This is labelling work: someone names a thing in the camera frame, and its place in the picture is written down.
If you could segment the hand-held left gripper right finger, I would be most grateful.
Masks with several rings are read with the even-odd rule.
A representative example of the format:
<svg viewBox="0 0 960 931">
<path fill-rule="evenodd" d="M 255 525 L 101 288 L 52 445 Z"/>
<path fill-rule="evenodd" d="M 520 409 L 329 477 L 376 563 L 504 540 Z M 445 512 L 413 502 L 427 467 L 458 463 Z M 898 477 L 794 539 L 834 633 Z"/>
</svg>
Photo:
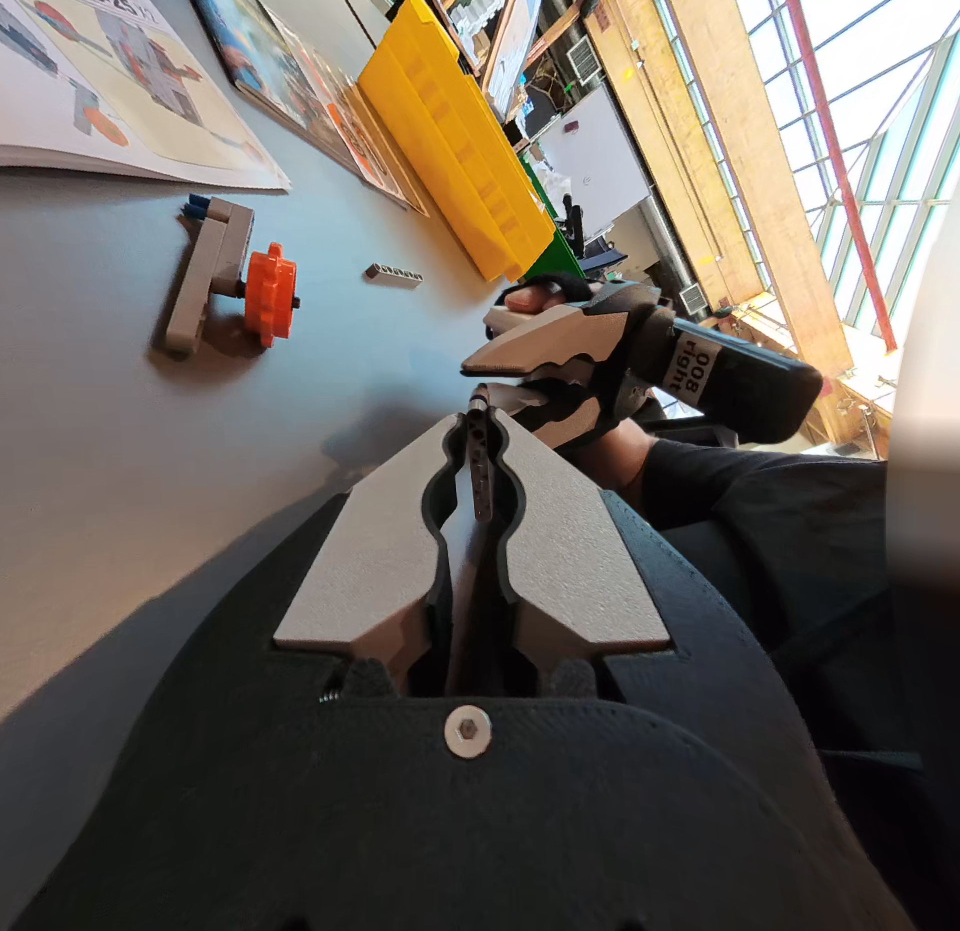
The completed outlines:
<svg viewBox="0 0 960 931">
<path fill-rule="evenodd" d="M 660 653 L 671 634 L 598 485 L 503 410 L 493 640 L 504 691 L 536 695 L 565 661 Z"/>
</svg>

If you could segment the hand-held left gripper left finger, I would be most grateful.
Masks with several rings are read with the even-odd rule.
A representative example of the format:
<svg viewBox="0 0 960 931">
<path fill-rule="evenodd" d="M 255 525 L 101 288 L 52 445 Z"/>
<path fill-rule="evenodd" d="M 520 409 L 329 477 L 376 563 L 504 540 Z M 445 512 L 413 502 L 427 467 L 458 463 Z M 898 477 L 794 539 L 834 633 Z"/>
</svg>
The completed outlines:
<svg viewBox="0 0 960 931">
<path fill-rule="evenodd" d="M 282 649 L 377 660 L 398 689 L 446 680 L 458 414 L 354 484 L 273 634 Z"/>
</svg>

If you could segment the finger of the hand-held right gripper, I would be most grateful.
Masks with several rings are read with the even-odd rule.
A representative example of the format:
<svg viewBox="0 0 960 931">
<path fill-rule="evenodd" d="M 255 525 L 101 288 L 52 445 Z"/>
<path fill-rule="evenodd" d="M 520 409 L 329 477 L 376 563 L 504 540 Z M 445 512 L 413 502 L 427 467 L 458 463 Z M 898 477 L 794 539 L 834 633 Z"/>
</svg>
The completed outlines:
<svg viewBox="0 0 960 931">
<path fill-rule="evenodd" d="M 567 381 L 526 381 L 519 385 L 478 385 L 478 445 L 505 452 L 525 433 L 557 450 L 594 433 L 601 418 L 599 398 Z"/>
<path fill-rule="evenodd" d="M 494 337 L 462 361 L 466 377 L 523 378 L 571 360 L 601 363 L 625 333 L 625 313 L 587 313 L 557 305 Z"/>
</svg>

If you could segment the grey beam with blue pins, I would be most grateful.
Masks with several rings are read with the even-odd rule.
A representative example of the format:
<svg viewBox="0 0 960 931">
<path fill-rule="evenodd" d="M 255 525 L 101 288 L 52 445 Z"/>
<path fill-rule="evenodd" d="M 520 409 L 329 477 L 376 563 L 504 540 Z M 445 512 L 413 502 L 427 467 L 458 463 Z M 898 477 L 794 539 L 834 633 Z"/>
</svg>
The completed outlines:
<svg viewBox="0 0 960 931">
<path fill-rule="evenodd" d="M 465 459 L 469 468 L 474 517 L 477 523 L 492 521 L 495 510 L 494 478 L 489 455 L 489 408 L 474 419 L 465 414 Z"/>
</svg>

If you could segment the person's right forearm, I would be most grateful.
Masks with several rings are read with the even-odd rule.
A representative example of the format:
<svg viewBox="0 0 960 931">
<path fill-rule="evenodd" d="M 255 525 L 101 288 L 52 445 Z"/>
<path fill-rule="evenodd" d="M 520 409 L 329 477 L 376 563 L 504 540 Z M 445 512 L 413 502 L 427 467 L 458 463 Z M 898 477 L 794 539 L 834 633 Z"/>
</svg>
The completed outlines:
<svg viewBox="0 0 960 931">
<path fill-rule="evenodd" d="M 570 461 L 602 490 L 618 494 L 635 510 L 642 508 L 642 476 L 658 438 L 630 418 L 593 442 L 576 448 Z"/>
</svg>

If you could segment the person's right hand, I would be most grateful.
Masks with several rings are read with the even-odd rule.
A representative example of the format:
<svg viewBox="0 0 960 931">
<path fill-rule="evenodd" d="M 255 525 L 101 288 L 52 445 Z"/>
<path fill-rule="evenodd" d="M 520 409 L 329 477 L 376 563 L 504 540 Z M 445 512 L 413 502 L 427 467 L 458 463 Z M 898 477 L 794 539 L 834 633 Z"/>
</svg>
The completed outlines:
<svg viewBox="0 0 960 931">
<path fill-rule="evenodd" d="M 568 303 L 568 297 L 555 281 L 527 283 L 508 291 L 503 306 L 511 313 L 534 316 Z"/>
</svg>

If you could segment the green plastic bin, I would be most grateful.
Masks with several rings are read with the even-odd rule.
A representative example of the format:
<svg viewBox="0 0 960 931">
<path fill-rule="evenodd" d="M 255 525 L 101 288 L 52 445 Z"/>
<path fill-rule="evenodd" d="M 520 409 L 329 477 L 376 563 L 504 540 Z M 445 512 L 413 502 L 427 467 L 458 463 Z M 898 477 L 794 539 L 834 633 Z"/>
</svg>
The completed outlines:
<svg viewBox="0 0 960 931">
<path fill-rule="evenodd" d="M 519 162 L 530 179 L 534 192 L 543 203 L 551 221 L 555 224 L 555 219 L 557 218 L 556 210 L 525 153 L 519 156 Z M 544 274 L 565 274 L 580 278 L 585 277 L 580 262 L 575 256 L 567 237 L 557 225 L 554 225 L 554 234 L 551 242 L 535 260 L 534 264 L 525 272 L 524 278 L 532 279 Z"/>
</svg>

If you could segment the whiteboard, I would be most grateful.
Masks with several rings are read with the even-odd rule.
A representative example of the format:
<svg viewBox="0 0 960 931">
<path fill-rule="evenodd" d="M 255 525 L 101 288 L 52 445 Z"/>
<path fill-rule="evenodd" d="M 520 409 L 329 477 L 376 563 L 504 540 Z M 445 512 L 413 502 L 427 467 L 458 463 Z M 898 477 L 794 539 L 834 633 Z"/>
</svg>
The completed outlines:
<svg viewBox="0 0 960 931">
<path fill-rule="evenodd" d="M 651 193 L 640 153 L 606 84 L 548 125 L 536 143 L 553 171 L 569 179 L 586 239 L 604 232 Z"/>
</svg>

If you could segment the yellow plastic bin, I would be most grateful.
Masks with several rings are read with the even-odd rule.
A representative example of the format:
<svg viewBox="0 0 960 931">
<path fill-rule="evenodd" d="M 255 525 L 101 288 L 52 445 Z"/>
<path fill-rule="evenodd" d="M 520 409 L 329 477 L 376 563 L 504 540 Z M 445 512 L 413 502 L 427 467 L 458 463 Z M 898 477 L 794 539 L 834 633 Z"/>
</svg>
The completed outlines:
<svg viewBox="0 0 960 931">
<path fill-rule="evenodd" d="M 555 225 L 426 0 L 404 0 L 359 75 L 373 112 L 486 281 L 523 277 Z"/>
</svg>

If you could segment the orange print leaflet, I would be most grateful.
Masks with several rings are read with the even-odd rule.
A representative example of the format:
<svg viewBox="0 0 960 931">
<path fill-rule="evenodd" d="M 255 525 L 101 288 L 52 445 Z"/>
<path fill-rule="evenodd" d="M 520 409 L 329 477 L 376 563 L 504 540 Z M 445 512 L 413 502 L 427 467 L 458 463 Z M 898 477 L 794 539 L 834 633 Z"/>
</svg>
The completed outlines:
<svg viewBox="0 0 960 931">
<path fill-rule="evenodd" d="M 359 176 L 396 203 L 429 218 L 424 200 L 357 84 L 342 69 L 331 67 L 268 4 L 256 1 L 306 77 L 326 121 L 338 133 Z"/>
</svg>

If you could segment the orange wheel beam assembly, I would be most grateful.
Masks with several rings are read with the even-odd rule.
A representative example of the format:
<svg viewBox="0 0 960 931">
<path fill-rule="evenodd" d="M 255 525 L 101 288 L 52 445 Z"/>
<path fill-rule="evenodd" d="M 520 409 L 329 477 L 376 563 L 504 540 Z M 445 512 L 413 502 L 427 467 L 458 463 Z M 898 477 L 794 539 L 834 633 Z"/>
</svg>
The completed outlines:
<svg viewBox="0 0 960 931">
<path fill-rule="evenodd" d="M 191 235 L 151 345 L 185 361 L 201 345 L 253 359 L 289 338 L 301 307 L 297 266 L 278 242 L 250 250 L 255 212 L 218 196 L 190 193 L 181 221 Z"/>
</svg>

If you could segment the leaning printed board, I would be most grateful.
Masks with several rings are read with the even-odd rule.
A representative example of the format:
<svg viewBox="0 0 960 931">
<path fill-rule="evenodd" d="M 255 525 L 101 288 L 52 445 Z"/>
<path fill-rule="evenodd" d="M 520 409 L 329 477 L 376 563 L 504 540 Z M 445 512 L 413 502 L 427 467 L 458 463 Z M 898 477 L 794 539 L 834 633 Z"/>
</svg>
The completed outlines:
<svg viewBox="0 0 960 931">
<path fill-rule="evenodd" d="M 508 121 L 533 45 L 543 0 L 505 0 L 486 58 L 480 90 L 500 124 Z"/>
</svg>

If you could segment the open white instruction booklet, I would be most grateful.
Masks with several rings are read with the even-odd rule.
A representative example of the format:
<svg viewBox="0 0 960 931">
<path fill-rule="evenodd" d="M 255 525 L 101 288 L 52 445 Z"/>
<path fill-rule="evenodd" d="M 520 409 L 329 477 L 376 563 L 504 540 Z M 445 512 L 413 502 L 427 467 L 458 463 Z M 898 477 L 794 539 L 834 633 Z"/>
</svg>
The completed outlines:
<svg viewBox="0 0 960 931">
<path fill-rule="evenodd" d="M 151 0 L 1 0 L 1 165 L 291 189 Z"/>
</svg>

